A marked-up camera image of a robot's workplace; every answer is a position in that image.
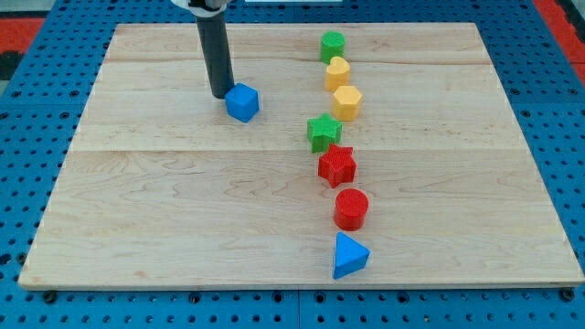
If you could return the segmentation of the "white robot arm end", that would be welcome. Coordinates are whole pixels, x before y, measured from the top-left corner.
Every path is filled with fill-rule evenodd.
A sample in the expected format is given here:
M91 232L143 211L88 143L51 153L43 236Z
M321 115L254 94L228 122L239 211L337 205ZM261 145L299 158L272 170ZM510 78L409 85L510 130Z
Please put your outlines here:
M210 18L223 13L229 0L171 0L179 8L188 10L196 17Z

